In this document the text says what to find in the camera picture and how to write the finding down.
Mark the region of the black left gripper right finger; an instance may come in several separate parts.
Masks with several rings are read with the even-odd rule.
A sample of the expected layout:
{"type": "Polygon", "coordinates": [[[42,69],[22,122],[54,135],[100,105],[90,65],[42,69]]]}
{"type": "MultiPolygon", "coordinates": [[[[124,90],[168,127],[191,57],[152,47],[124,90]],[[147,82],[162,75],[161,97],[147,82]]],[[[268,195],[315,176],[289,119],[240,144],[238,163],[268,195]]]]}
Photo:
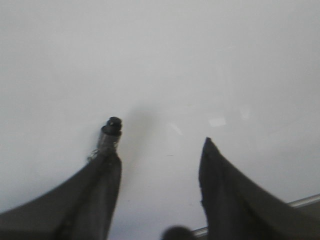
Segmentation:
{"type": "Polygon", "coordinates": [[[208,137],[199,165],[209,240],[318,240],[320,221],[274,197],[233,166],[208,137]]]}

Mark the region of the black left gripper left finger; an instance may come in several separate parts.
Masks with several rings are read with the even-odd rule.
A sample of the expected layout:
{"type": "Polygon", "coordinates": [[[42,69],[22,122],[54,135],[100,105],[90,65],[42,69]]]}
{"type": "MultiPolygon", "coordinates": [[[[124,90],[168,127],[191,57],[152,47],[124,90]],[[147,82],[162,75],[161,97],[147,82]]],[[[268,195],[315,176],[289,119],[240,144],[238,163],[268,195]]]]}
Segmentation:
{"type": "Polygon", "coordinates": [[[120,190],[117,153],[100,153],[48,193],[0,215],[2,240],[106,240],[120,190]]]}

